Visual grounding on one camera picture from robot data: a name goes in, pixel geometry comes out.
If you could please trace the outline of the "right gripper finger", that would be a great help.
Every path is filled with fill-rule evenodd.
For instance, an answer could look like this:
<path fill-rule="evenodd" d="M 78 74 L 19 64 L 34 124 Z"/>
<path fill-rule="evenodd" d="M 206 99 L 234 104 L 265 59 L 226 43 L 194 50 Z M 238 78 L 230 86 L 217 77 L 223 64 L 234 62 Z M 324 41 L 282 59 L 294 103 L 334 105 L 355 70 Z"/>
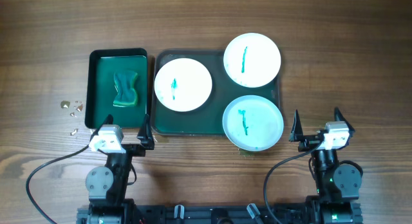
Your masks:
<path fill-rule="evenodd" d="M 344 116 L 342 115 L 340 109 L 338 107 L 336 107 L 334 109 L 334 118 L 335 121 L 343 121 L 346 123 L 346 125 L 348 126 L 349 129 L 349 134 L 354 134 L 355 133 L 355 129 L 352 127 L 352 125 L 344 118 Z"/>
<path fill-rule="evenodd" d="M 299 118 L 298 110 L 294 112 L 294 122 L 289 136 L 290 142 L 300 142 L 303 139 L 303 129 Z"/>

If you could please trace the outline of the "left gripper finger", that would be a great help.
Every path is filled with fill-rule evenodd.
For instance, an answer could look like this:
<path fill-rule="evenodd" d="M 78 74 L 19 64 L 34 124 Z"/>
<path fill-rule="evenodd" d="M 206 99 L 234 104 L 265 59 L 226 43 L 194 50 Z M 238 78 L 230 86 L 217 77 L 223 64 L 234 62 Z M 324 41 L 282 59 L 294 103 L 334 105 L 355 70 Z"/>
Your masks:
<path fill-rule="evenodd" d="M 113 123 L 113 116 L 112 115 L 108 115 L 104 121 L 101 123 L 101 125 L 99 125 L 96 130 L 94 130 L 93 134 L 97 134 L 100 129 L 104 126 L 104 125 L 111 125 Z"/>
<path fill-rule="evenodd" d="M 141 144 L 154 144 L 154 138 L 151 131 L 150 116 L 145 115 L 142 127 L 136 136 Z"/>

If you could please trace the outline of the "green yellow sponge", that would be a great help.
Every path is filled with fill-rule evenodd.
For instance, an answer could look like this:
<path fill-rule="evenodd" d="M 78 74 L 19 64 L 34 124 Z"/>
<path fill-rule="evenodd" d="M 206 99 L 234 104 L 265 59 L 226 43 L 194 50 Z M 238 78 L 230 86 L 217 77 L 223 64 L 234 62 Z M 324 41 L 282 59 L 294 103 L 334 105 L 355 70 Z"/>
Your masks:
<path fill-rule="evenodd" d="M 117 95 L 113 105 L 116 107 L 133 107 L 138 103 L 138 93 L 135 89 L 138 73 L 131 70 L 116 71 L 113 75 Z"/>

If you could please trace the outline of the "white plate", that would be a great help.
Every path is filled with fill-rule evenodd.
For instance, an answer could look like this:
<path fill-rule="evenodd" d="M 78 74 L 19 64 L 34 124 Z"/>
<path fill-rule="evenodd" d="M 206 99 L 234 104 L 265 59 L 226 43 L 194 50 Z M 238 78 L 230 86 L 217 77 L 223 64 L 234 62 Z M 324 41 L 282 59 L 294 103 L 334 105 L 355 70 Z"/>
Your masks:
<path fill-rule="evenodd" d="M 244 33 L 229 42 L 223 65 L 237 84 L 259 88 L 273 81 L 281 67 L 281 54 L 276 43 L 260 33 Z"/>
<path fill-rule="evenodd" d="M 274 146 L 284 130 L 283 116 L 269 99 L 245 95 L 224 110 L 222 126 L 226 137 L 246 151 L 264 151 Z"/>
<path fill-rule="evenodd" d="M 166 108 L 187 112 L 199 108 L 212 91 L 212 77 L 200 62 L 179 58 L 163 65 L 154 79 L 154 92 Z"/>

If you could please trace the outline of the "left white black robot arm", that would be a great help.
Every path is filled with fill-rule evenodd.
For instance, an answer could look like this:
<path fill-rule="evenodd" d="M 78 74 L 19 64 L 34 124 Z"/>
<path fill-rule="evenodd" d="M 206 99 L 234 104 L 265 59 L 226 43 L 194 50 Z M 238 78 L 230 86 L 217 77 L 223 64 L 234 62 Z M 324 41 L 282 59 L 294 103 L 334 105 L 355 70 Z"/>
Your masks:
<path fill-rule="evenodd" d="M 137 139 L 138 144 L 123 144 L 120 126 L 108 115 L 93 132 L 89 147 L 107 156 L 106 164 L 92 169 L 86 176 L 89 207 L 77 213 L 77 223 L 145 223 L 134 200 L 126 198 L 132 182 L 129 173 L 135 171 L 132 158 L 145 156 L 153 150 L 155 141 L 150 127 L 150 116 L 145 115 Z"/>

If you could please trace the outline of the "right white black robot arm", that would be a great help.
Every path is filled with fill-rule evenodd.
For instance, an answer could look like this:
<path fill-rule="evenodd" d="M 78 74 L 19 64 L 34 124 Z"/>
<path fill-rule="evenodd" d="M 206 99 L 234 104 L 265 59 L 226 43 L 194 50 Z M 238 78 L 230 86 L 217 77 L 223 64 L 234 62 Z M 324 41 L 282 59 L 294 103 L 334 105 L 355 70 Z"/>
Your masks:
<path fill-rule="evenodd" d="M 355 129 L 334 109 L 334 121 L 314 135 L 304 135 L 299 113 L 294 113 L 294 123 L 289 141 L 298 142 L 298 151 L 310 153 L 310 172 L 317 187 L 317 195 L 307 196 L 302 214 L 303 223 L 362 223 L 359 189 L 363 170 L 350 160 L 340 161 L 337 151 L 349 145 Z"/>

